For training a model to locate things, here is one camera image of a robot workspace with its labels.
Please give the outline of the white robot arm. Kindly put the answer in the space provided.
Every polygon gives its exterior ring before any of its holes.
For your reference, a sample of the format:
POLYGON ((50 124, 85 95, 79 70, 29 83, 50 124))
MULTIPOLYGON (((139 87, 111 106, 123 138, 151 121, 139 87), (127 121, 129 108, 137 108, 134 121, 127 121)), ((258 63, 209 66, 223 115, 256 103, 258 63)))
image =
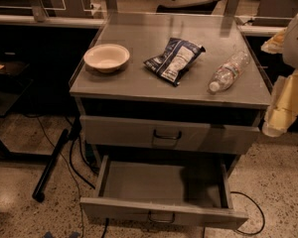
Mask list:
POLYGON ((262 126, 266 136, 279 137, 298 117, 298 14, 261 49, 269 54, 282 54, 283 62, 294 68, 291 75, 279 76, 274 83, 262 126))

